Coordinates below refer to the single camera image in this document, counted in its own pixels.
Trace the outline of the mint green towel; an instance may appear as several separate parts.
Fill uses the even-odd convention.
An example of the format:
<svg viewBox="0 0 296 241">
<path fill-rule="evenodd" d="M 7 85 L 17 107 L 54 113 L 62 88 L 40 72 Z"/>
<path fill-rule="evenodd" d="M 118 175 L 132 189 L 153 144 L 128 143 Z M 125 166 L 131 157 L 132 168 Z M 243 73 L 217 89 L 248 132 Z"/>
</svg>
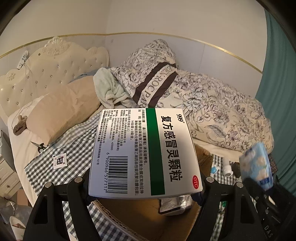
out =
<svg viewBox="0 0 296 241">
<path fill-rule="evenodd" d="M 108 109 L 117 104 L 126 108 L 138 108 L 132 97 L 107 68 L 100 68 L 93 76 L 94 88 L 100 103 Z"/>
</svg>

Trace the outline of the white lint remover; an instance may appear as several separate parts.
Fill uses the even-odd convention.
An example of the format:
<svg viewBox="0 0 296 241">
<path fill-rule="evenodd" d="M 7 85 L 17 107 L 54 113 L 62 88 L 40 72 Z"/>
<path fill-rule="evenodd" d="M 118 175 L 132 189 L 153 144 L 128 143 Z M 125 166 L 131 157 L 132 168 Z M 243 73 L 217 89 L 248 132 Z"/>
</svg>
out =
<svg viewBox="0 0 296 241">
<path fill-rule="evenodd" d="M 227 157 L 222 158 L 222 171 L 224 177 L 228 178 L 233 175 L 233 171 L 230 165 L 230 160 Z"/>
</svg>

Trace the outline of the black scissors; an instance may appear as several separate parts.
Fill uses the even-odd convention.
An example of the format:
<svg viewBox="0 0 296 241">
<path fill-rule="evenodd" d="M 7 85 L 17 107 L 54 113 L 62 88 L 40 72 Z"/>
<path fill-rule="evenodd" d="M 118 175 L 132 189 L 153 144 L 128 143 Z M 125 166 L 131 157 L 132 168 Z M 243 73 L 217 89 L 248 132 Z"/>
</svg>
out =
<svg viewBox="0 0 296 241">
<path fill-rule="evenodd" d="M 37 144 L 35 142 L 32 142 L 31 143 L 37 147 L 38 149 L 38 152 L 41 154 L 48 146 L 44 145 L 44 143 L 41 143 L 41 144 Z"/>
</svg>

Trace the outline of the floral quilt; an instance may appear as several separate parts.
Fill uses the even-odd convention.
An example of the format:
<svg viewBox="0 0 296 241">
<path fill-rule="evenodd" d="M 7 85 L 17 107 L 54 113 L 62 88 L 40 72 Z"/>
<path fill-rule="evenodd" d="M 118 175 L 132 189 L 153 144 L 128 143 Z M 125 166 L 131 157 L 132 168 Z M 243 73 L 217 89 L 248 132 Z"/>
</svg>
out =
<svg viewBox="0 0 296 241">
<path fill-rule="evenodd" d="M 192 137 L 245 152 L 262 142 L 274 148 L 271 122 L 261 103 L 217 78 L 178 67 L 162 39 L 138 48 L 111 73 L 141 108 L 180 108 Z"/>
</svg>

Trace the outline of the green white medicine box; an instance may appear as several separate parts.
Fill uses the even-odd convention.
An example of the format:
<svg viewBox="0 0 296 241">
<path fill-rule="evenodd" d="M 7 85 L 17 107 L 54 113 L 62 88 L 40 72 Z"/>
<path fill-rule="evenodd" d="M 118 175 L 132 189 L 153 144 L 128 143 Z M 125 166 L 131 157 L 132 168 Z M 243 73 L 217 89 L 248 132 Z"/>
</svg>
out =
<svg viewBox="0 0 296 241">
<path fill-rule="evenodd" d="M 197 154 L 182 109 L 102 111 L 89 173 L 90 196 L 156 199 L 202 189 Z"/>
</svg>

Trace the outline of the brown cardboard box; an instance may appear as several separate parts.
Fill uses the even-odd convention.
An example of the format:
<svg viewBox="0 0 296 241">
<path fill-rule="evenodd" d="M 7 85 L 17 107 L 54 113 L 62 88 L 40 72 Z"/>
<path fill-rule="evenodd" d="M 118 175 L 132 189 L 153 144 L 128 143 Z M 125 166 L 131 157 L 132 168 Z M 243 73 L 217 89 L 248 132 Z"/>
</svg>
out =
<svg viewBox="0 0 296 241">
<path fill-rule="evenodd" d="M 194 202 L 182 214 L 159 214 L 158 199 L 99 199 L 93 204 L 115 228 L 133 240 L 186 240 L 201 207 Z"/>
</svg>

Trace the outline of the white nightstand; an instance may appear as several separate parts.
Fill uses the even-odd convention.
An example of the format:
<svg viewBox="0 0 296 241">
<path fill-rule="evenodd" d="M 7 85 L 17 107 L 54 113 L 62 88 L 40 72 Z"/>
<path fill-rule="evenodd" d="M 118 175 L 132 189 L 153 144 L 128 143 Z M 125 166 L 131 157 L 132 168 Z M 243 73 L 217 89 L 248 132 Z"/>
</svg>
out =
<svg viewBox="0 0 296 241">
<path fill-rule="evenodd" d="M 0 179 L 0 193 L 5 199 L 11 199 L 22 186 L 14 166 L 13 153 L 4 138 L 3 131 L 1 131 Z"/>
</svg>

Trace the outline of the cream tufted headboard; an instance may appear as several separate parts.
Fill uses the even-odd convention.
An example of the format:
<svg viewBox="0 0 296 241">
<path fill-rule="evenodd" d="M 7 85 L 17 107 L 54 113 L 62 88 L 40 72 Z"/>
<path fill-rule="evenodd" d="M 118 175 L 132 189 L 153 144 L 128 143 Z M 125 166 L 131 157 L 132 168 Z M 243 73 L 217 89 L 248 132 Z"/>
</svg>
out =
<svg viewBox="0 0 296 241">
<path fill-rule="evenodd" d="M 30 54 L 24 66 L 1 76 L 1 119 L 27 103 L 66 85 L 79 75 L 109 65 L 104 47 L 85 49 L 74 42 L 53 37 Z"/>
</svg>

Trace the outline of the brown plush toy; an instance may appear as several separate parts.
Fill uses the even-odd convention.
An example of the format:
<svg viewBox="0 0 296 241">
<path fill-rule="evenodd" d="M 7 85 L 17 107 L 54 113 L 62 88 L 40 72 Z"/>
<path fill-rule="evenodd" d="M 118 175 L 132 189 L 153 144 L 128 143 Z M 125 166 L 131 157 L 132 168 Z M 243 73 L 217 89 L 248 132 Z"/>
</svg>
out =
<svg viewBox="0 0 296 241">
<path fill-rule="evenodd" d="M 13 134 L 16 136 L 19 136 L 26 128 L 26 121 L 27 121 L 28 117 L 19 115 L 18 116 L 18 123 L 14 126 L 13 128 Z"/>
</svg>

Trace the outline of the white power strip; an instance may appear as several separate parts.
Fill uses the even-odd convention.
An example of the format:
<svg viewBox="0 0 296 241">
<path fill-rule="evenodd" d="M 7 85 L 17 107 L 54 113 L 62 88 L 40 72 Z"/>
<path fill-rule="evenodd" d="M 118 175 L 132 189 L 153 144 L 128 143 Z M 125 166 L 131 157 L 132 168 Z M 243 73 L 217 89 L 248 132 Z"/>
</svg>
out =
<svg viewBox="0 0 296 241">
<path fill-rule="evenodd" d="M 20 70 L 20 69 L 25 65 L 28 56 L 29 56 L 29 52 L 28 52 L 28 50 L 26 50 L 26 51 L 23 53 L 23 55 L 22 55 L 22 57 L 21 57 L 21 59 L 20 59 L 18 65 L 17 65 L 17 69 L 18 69 L 18 70 Z"/>
</svg>

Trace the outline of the white bed sheet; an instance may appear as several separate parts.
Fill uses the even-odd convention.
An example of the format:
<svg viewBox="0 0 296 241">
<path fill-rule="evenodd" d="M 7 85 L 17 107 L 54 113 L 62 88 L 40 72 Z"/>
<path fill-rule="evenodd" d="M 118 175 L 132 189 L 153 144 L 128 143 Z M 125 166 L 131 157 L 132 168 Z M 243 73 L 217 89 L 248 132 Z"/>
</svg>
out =
<svg viewBox="0 0 296 241">
<path fill-rule="evenodd" d="M 100 106 L 99 109 L 95 111 L 91 115 L 89 119 L 97 115 L 98 113 L 101 113 L 103 109 L 103 106 Z M 13 151 L 13 157 L 14 157 L 14 163 L 16 167 L 16 172 L 18 174 L 18 177 L 20 178 L 21 185 L 25 191 L 25 194 L 27 195 L 29 202 L 31 204 L 35 204 L 38 196 L 32 189 L 27 175 L 25 174 L 25 166 L 29 164 L 29 162 L 34 159 L 36 156 L 38 156 L 40 153 L 38 152 L 38 149 L 36 146 L 34 146 L 32 142 L 35 142 L 37 144 L 41 144 L 42 140 L 32 133 L 30 130 L 25 130 L 22 134 L 19 136 L 15 136 L 12 132 L 9 133 L 10 141 L 11 141 L 11 147 Z"/>
</svg>

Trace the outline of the silver foil packet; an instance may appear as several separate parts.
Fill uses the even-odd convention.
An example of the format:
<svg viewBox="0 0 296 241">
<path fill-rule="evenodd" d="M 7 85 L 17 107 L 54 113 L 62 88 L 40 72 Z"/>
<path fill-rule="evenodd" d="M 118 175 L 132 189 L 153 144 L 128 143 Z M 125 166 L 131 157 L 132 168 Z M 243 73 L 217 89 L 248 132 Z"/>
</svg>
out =
<svg viewBox="0 0 296 241">
<path fill-rule="evenodd" d="M 163 198 L 159 200 L 159 214 L 165 216 L 179 215 L 187 209 L 191 209 L 194 201 L 191 195 L 183 195 L 172 198 Z"/>
</svg>

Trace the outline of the white QR card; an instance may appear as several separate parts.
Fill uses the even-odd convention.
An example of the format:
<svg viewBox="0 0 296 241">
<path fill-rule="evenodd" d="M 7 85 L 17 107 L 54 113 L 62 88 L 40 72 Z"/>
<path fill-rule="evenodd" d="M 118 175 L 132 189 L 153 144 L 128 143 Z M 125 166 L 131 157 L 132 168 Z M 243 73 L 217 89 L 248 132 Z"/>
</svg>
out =
<svg viewBox="0 0 296 241">
<path fill-rule="evenodd" d="M 67 167 L 67 154 L 63 153 L 57 156 L 53 156 L 53 169 L 59 169 Z"/>
</svg>

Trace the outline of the blue tissue pack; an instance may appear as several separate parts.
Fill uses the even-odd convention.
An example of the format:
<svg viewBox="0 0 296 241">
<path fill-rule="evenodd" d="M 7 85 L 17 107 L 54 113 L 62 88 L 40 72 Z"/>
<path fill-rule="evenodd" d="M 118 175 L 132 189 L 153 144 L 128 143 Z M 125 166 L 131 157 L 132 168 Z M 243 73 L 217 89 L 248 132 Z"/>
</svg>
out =
<svg viewBox="0 0 296 241">
<path fill-rule="evenodd" d="M 262 142 L 254 144 L 239 157 L 241 179 L 255 181 L 264 191 L 273 187 L 273 175 L 267 150 Z"/>
</svg>

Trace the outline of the teal curtain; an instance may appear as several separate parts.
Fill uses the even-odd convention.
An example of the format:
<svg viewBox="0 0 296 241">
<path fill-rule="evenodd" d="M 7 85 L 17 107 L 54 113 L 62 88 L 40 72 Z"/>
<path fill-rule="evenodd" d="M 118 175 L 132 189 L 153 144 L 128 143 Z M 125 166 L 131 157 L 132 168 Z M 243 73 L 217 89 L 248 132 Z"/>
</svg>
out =
<svg viewBox="0 0 296 241">
<path fill-rule="evenodd" d="M 295 192 L 295 51 L 276 19 L 266 12 L 267 48 L 256 94 L 274 137 L 272 155 L 280 183 Z"/>
</svg>

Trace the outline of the beige pillow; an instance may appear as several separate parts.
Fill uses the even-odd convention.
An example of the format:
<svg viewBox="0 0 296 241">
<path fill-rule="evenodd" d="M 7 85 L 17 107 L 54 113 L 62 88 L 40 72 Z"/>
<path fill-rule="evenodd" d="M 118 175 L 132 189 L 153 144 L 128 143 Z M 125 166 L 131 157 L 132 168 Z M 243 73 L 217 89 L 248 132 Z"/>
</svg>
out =
<svg viewBox="0 0 296 241">
<path fill-rule="evenodd" d="M 29 114 L 27 128 L 48 145 L 88 119 L 99 106 L 93 77 L 86 76 L 44 96 Z"/>
</svg>

